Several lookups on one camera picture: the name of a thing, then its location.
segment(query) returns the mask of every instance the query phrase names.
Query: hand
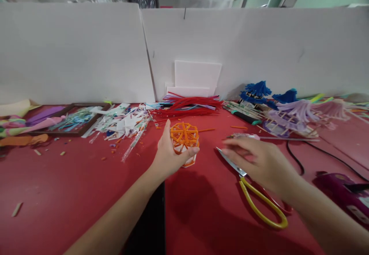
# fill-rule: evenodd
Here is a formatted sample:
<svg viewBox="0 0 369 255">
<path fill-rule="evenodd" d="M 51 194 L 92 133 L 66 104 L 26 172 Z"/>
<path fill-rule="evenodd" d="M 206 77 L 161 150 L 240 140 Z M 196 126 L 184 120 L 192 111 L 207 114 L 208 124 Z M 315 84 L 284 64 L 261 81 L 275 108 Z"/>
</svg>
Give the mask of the hand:
<svg viewBox="0 0 369 255">
<path fill-rule="evenodd" d="M 304 181 L 274 144 L 247 137 L 228 139 L 223 143 L 226 148 L 222 149 L 222 152 L 232 162 L 257 183 L 281 198 L 284 198 L 296 183 Z"/>
<path fill-rule="evenodd" d="M 170 138 L 170 120 L 166 121 L 163 135 L 158 142 L 158 151 L 150 167 L 156 175 L 167 179 L 173 173 L 186 163 L 188 159 L 199 152 L 200 148 L 192 147 L 180 155 L 177 155 L 173 149 L 173 142 Z"/>
</svg>

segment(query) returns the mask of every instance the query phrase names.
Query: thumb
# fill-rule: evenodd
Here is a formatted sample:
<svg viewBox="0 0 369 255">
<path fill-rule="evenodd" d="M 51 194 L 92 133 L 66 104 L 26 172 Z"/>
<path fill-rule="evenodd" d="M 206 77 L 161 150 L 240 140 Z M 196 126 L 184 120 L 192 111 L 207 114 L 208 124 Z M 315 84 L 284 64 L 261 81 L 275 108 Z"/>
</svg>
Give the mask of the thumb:
<svg viewBox="0 0 369 255">
<path fill-rule="evenodd" d="M 199 147 L 191 147 L 180 155 L 180 158 L 185 162 L 191 157 L 195 156 L 200 151 Z"/>
</svg>

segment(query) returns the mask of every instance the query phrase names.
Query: yellow scissors handle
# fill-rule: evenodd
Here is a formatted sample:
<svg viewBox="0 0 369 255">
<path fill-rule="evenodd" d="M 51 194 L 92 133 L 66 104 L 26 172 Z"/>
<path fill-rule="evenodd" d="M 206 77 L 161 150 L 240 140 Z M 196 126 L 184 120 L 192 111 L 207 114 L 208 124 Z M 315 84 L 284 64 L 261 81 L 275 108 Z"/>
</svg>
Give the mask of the yellow scissors handle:
<svg viewBox="0 0 369 255">
<path fill-rule="evenodd" d="M 276 228 L 276 229 L 285 229 L 288 226 L 288 221 L 286 216 L 283 214 L 283 212 L 275 206 L 266 196 L 264 196 L 261 192 L 259 192 L 257 189 L 255 189 L 249 182 L 245 180 L 244 177 L 241 177 L 241 181 L 239 182 L 241 185 L 242 191 L 246 196 L 247 202 L 250 204 L 253 211 L 258 215 L 259 218 L 261 218 L 266 224 L 269 226 Z M 256 208 L 255 204 L 251 200 L 251 197 L 247 191 L 247 188 L 249 188 L 251 191 L 253 191 L 258 197 L 260 197 L 263 201 L 265 201 L 282 219 L 280 223 L 275 223 L 268 219 L 266 216 L 264 216 L 258 208 Z"/>
</svg>

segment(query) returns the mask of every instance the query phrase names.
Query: purple paper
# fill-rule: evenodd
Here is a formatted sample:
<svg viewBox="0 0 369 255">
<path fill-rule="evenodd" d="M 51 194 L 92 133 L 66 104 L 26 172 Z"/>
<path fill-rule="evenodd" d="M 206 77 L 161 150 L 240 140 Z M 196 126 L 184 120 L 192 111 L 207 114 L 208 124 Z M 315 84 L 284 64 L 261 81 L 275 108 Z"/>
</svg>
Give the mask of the purple paper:
<svg viewBox="0 0 369 255">
<path fill-rule="evenodd" d="M 26 121 L 26 126 L 27 127 L 34 126 L 34 125 L 46 120 L 48 117 L 54 115 L 56 112 L 59 112 L 63 109 L 64 109 L 64 107 L 62 107 L 62 106 L 56 106 L 56 107 L 48 108 L 48 109 L 42 111 L 41 113 L 33 116 L 32 118 L 28 119 Z"/>
</svg>

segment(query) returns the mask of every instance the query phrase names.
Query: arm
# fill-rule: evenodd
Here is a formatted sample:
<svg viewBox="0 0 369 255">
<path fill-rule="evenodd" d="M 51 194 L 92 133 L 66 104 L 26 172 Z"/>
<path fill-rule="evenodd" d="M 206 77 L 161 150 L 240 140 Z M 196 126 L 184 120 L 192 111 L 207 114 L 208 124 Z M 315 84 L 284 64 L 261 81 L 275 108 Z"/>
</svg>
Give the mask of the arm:
<svg viewBox="0 0 369 255">
<path fill-rule="evenodd" d="M 301 178 L 276 145 L 249 138 L 224 144 L 236 165 L 295 208 L 327 254 L 367 254 L 369 232 Z"/>
<path fill-rule="evenodd" d="M 118 254 L 156 188 L 198 151 L 175 154 L 168 120 L 150 168 L 64 255 Z"/>
</svg>

